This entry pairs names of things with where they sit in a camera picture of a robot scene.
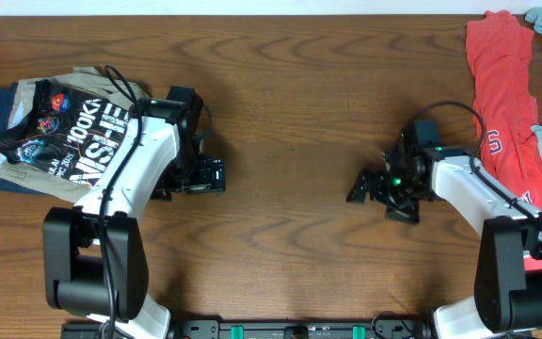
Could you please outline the black orange patterned jersey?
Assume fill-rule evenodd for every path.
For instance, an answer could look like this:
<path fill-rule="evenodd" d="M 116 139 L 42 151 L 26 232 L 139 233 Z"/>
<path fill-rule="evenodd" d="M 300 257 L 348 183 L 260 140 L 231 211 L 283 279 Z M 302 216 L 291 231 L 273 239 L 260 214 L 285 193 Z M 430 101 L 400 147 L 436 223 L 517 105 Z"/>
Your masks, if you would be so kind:
<path fill-rule="evenodd" d="M 104 97 L 40 80 L 32 108 L 0 134 L 0 153 L 12 165 L 92 186 L 124 140 L 132 114 Z"/>

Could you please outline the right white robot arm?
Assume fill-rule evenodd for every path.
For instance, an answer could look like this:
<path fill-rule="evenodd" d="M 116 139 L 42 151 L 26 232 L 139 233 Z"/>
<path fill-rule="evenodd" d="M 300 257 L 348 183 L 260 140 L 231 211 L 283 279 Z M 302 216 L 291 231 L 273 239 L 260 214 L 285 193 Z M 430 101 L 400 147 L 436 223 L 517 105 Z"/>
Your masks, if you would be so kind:
<path fill-rule="evenodd" d="M 446 201 L 481 240 L 473 295 L 436 309 L 435 336 L 516 338 L 542 328 L 542 211 L 460 148 L 399 145 L 385 163 L 359 173 L 348 202 L 377 201 L 389 218 L 416 224 L 421 201 Z"/>

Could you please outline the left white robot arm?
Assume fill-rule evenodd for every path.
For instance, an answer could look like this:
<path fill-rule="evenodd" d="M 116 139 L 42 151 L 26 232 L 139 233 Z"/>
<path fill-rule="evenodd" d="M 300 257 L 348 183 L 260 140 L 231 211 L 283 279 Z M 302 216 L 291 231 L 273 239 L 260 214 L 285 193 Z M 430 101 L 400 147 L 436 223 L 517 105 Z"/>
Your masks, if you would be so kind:
<path fill-rule="evenodd" d="M 73 207 L 54 207 L 45 217 L 47 302 L 87 318 L 63 325 L 61 337 L 172 337 L 171 311 L 148 292 L 139 225 L 150 200 L 225 191 L 224 163 L 199 150 L 205 109 L 195 93 L 139 99 L 119 157 Z"/>

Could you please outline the folded khaki pants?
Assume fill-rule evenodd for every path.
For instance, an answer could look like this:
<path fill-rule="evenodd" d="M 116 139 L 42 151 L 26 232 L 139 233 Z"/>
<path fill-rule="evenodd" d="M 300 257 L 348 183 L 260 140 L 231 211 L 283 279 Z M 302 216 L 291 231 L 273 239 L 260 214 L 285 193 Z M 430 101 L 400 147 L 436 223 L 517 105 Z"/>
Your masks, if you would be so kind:
<path fill-rule="evenodd" d="M 32 109 L 32 98 L 35 94 L 35 83 L 42 77 L 21 79 L 9 110 L 7 128 L 16 126 Z M 93 67 L 74 67 L 71 73 L 47 77 L 47 80 L 70 86 L 105 98 L 114 105 L 125 110 L 131 107 L 129 99 L 124 97 L 113 84 Z M 65 179 L 55 177 L 31 165 L 12 165 L 0 153 L 0 179 L 5 183 L 16 184 L 38 193 L 44 193 L 67 202 L 77 202 L 87 194 L 91 185 L 79 185 Z"/>

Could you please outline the red t-shirt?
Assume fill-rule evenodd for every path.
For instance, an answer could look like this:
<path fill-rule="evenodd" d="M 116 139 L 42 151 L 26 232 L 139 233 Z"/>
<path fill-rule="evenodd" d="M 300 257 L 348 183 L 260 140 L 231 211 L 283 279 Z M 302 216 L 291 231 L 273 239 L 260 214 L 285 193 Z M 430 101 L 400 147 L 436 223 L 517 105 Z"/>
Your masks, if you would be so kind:
<path fill-rule="evenodd" d="M 519 199 L 542 210 L 542 159 L 533 131 L 538 110 L 529 91 L 533 36 L 510 12 L 488 11 L 467 23 L 466 52 L 473 109 L 486 128 L 482 164 Z"/>

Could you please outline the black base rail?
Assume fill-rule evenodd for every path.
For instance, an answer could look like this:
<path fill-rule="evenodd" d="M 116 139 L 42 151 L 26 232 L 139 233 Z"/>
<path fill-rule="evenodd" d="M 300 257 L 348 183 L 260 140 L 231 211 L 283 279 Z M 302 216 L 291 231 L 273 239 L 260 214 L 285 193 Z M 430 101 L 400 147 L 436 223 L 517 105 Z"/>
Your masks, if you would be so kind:
<path fill-rule="evenodd" d="M 172 321 L 169 339 L 432 339 L 430 323 L 384 312 L 363 322 L 218 321 L 192 319 Z"/>

